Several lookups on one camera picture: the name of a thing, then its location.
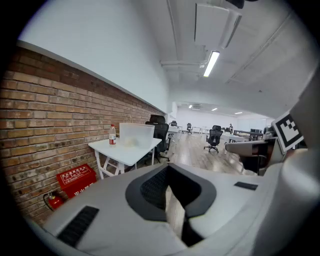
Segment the floor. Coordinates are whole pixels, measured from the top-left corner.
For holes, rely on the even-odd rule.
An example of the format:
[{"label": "floor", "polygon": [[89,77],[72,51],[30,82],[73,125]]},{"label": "floor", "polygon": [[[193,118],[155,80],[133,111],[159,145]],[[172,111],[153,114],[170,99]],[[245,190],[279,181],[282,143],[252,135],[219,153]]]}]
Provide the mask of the floor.
[{"label": "floor", "polygon": [[[219,153],[215,150],[208,152],[208,148],[204,149],[209,144],[206,142],[205,134],[178,134],[179,138],[175,138],[176,148],[174,144],[170,145],[170,149],[167,154],[163,156],[170,158],[170,163],[181,163],[197,168],[202,168],[212,172],[222,172],[234,175],[255,175],[250,170],[243,170],[242,164],[239,162],[239,156],[233,153],[226,152],[224,144],[225,141],[221,140],[217,146]],[[160,158],[161,163],[167,162],[166,159]],[[138,168],[145,166],[144,161],[138,163]],[[177,198],[173,195],[170,187],[166,191],[166,215],[167,222],[172,227],[174,233],[181,238],[182,227],[184,221],[185,211]]]}]

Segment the white robot surface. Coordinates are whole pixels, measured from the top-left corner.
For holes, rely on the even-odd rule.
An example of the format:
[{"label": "white robot surface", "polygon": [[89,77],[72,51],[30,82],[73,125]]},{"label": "white robot surface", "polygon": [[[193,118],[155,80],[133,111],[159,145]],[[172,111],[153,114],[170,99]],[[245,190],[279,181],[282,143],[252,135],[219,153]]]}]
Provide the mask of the white robot surface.
[{"label": "white robot surface", "polygon": [[[290,157],[285,163],[274,164],[265,176],[216,173],[183,164],[144,167],[98,181],[50,217],[44,225],[47,233],[38,231],[46,236],[54,250],[59,248],[62,255],[274,254],[291,239],[319,200],[320,177],[314,166],[304,170],[303,175],[297,168],[317,153],[309,150]],[[159,173],[169,176],[177,173],[180,180],[182,174],[201,186],[200,194],[184,206],[186,221],[181,240],[163,219],[164,210],[143,196],[142,186],[150,182],[147,187],[152,187],[155,192],[165,190],[169,183],[177,199],[182,201],[185,200],[181,198],[184,193],[180,192],[188,187],[179,183],[174,187],[174,178],[168,183],[162,182],[163,179],[158,182],[156,180],[161,180],[157,175]],[[205,188],[198,179],[203,179],[213,190]],[[252,190],[235,186],[237,182],[257,187]],[[159,195],[162,192],[155,193],[153,199]],[[197,207],[192,208],[190,205],[195,204],[197,199]],[[195,213],[203,205],[206,205],[202,209],[204,212]],[[96,208],[98,212],[76,245],[71,247],[56,239],[86,206]]]}]

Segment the transparent storage bin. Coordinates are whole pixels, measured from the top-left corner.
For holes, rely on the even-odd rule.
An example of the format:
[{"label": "transparent storage bin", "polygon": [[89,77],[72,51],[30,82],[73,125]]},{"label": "transparent storage bin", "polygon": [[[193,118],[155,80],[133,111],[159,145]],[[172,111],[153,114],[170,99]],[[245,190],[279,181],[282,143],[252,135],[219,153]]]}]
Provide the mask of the transparent storage bin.
[{"label": "transparent storage bin", "polygon": [[120,141],[126,147],[148,149],[154,138],[155,126],[132,122],[120,123]]}]

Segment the brick wall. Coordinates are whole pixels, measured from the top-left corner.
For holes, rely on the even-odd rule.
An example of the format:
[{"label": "brick wall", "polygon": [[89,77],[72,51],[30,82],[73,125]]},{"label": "brick wall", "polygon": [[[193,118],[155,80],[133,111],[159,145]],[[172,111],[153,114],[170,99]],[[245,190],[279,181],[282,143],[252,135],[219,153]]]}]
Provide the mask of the brick wall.
[{"label": "brick wall", "polygon": [[0,98],[2,169],[21,212],[39,224],[51,214],[43,194],[60,191],[56,174],[85,163],[97,171],[89,142],[107,139],[110,125],[119,128],[129,116],[144,124],[151,114],[163,114],[85,72],[23,48],[8,66]]}]

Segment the air vent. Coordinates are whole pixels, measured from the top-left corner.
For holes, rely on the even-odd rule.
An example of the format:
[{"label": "air vent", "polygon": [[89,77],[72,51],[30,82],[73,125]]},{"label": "air vent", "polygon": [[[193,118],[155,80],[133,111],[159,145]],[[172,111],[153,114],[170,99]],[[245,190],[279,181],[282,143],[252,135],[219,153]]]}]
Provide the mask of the air vent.
[{"label": "air vent", "polygon": [[57,236],[59,240],[75,247],[96,217],[99,209],[85,206]]},{"label": "air vent", "polygon": [[201,109],[201,105],[200,104],[193,104],[192,105],[192,110],[200,110]]},{"label": "air vent", "polygon": [[195,8],[196,45],[214,51],[226,48],[241,20],[242,15],[232,9],[197,3]]}]

